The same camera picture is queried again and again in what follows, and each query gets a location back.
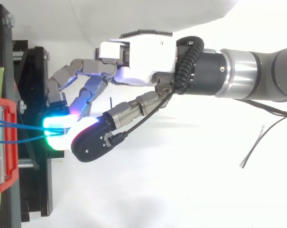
white wall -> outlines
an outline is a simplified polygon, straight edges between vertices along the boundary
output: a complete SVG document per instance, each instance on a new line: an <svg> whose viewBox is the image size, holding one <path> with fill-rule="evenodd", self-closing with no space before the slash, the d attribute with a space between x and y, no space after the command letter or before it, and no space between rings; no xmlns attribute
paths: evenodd
<svg viewBox="0 0 287 228"><path fill-rule="evenodd" d="M174 34L200 36L206 48L273 52L287 47L287 0L243 0L224 18ZM92 58L88 42L39 40L51 53L49 73L74 58ZM68 102L84 85L66 89ZM152 88L110 85L94 102L113 103ZM287 103L270 103L287 110ZM287 120L239 163L262 124L278 117L213 97L174 96L110 153L91 163L71 152L53 161L54 211L31 214L27 228L287 228Z"/></svg>

robotic hand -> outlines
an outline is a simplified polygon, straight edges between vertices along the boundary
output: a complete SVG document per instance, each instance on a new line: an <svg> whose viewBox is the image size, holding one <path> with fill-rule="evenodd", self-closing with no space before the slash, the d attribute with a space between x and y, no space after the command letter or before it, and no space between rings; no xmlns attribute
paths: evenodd
<svg viewBox="0 0 287 228"><path fill-rule="evenodd" d="M272 54L216 51L204 49L198 37L175 41L171 33L155 30L138 30L102 42L95 60L75 59L70 66L58 70L47 82L51 109L66 109L62 90L77 75L90 77L69 107L70 114L79 119L90 113L92 101L108 83L155 87L155 91L104 112L96 123L76 135L71 150L82 162L109 152L164 108L173 94L287 101L287 49ZM146 117L131 129L112 135L112 131L142 115Z"/></svg>

screw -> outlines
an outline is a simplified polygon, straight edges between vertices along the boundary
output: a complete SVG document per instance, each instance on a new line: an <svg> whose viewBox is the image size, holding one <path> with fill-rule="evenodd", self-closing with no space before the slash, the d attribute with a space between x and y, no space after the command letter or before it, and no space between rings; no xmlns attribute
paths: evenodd
<svg viewBox="0 0 287 228"><path fill-rule="evenodd" d="M15 26L15 17L11 13L8 13L5 15L3 19L4 25L6 25L8 28L13 28Z"/></svg>
<svg viewBox="0 0 287 228"><path fill-rule="evenodd" d="M19 101L18 107L19 107L19 111L21 114L23 114L24 111L27 109L26 104L24 104L24 101L22 101L22 100Z"/></svg>
<svg viewBox="0 0 287 228"><path fill-rule="evenodd" d="M49 52L44 52L43 57L45 61L49 61L50 60Z"/></svg>

black cable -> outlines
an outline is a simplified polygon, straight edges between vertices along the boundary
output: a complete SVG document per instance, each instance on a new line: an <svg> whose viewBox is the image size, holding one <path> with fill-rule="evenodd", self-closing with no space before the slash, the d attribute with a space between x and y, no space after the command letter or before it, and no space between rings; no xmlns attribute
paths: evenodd
<svg viewBox="0 0 287 228"><path fill-rule="evenodd" d="M271 106L268 106L266 104L262 104L262 103L259 103L259 102L256 102L256 101L251 101L251 100L238 100L236 99L236 101L241 101L241 102L244 102L246 104L249 104L249 105L252 105L256 108L260 108L260 109L263 109L273 115L277 115L277 116L282 116L282 117L287 117L287 112L286 111L282 111L280 109L276 109L274 107L271 107Z"/></svg>
<svg viewBox="0 0 287 228"><path fill-rule="evenodd" d="M261 137L259 137L256 142L254 143L253 147L251 148L250 152L248 153L248 155L245 157L245 159L243 160L243 165L241 166L242 168L244 168L253 152L253 150L255 149L255 147L258 145L258 143L261 141L261 139L269 132L269 130L271 130L276 124L278 124L279 122L283 121L284 119L287 119L287 117L284 117L280 120L278 120L277 122L275 122L272 126L270 126L262 135Z"/></svg>
<svg viewBox="0 0 287 228"><path fill-rule="evenodd" d="M174 90L177 94L183 94L185 92L195 63L204 49L204 41L199 37L181 38L177 40L177 45L187 45L188 42L193 42L193 44L177 70L175 77Z"/></svg>
<svg viewBox="0 0 287 228"><path fill-rule="evenodd" d="M140 125L142 125L148 118L150 118L155 112L158 111L159 108L175 93L175 91L169 93L157 106L153 109L146 117L144 117L142 120L140 120L137 124L135 124L133 127L131 127L129 130L127 130L124 134L125 137L127 137L131 132L133 132L136 128L138 128Z"/></svg>

metal rod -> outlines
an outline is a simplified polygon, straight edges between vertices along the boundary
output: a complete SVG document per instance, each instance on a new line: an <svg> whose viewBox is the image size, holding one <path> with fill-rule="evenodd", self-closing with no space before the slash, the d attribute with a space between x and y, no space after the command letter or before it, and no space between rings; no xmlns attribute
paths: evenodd
<svg viewBox="0 0 287 228"><path fill-rule="evenodd" d="M19 169L33 168L34 164L32 163L31 159L22 158L22 159L18 159L18 167Z"/></svg>
<svg viewBox="0 0 287 228"><path fill-rule="evenodd" d="M12 57L14 61L21 61L23 56L23 51L14 51L12 53Z"/></svg>
<svg viewBox="0 0 287 228"><path fill-rule="evenodd" d="M5 107L0 106L0 120L4 120ZM0 141L5 141L5 135L3 127L0 127ZM0 143L0 184L5 182L6 177L6 156L5 156L5 144Z"/></svg>

